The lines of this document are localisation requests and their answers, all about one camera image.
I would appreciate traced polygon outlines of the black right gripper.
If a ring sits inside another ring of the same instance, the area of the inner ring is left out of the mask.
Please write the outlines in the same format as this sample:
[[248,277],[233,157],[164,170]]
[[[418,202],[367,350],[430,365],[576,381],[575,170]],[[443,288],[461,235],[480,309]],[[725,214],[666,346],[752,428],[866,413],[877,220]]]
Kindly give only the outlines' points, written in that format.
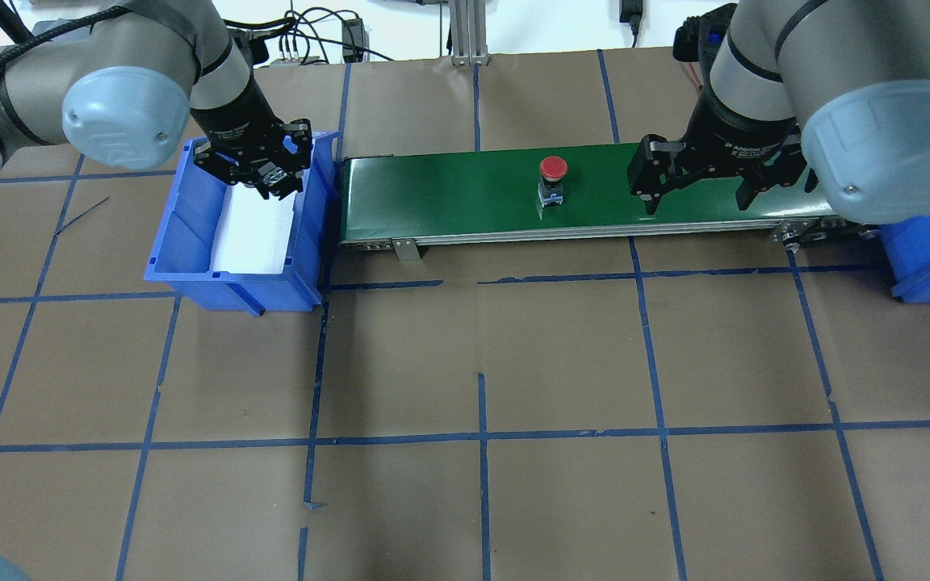
[[746,117],[716,94],[702,93],[680,142],[643,136],[627,166],[630,194],[653,216],[664,196],[679,188],[683,170],[713,168],[719,177],[749,172],[735,191],[735,205],[745,212],[757,196],[775,185],[796,184],[807,169],[796,126],[793,117]]

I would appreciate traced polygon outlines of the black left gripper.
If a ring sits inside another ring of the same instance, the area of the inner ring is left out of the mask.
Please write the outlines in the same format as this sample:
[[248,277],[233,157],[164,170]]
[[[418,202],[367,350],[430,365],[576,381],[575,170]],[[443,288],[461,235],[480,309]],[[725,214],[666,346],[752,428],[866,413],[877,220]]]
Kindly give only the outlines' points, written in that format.
[[313,148],[310,120],[281,120],[258,81],[248,80],[231,102],[211,109],[191,109],[192,119],[209,143],[193,144],[193,165],[229,186],[254,187],[256,169],[268,161],[279,169],[270,195],[287,198],[304,188]]

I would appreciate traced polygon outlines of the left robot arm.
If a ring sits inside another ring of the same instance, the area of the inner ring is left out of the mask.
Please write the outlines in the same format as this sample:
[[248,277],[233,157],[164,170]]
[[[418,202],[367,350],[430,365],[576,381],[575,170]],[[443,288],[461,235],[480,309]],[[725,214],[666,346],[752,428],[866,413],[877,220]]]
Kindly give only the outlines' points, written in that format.
[[144,172],[170,160],[186,125],[193,162],[264,199],[305,190],[306,119],[284,121],[211,1],[114,1],[0,47],[0,170],[22,148],[70,144]]

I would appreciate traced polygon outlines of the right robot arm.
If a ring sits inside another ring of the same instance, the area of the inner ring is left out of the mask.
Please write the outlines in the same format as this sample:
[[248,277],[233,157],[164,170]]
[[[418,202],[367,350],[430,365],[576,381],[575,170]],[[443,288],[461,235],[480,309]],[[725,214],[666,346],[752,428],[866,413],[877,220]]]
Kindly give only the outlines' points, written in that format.
[[811,170],[852,222],[930,215],[930,1],[739,1],[702,80],[681,139],[628,165],[646,213],[730,176],[744,210]]

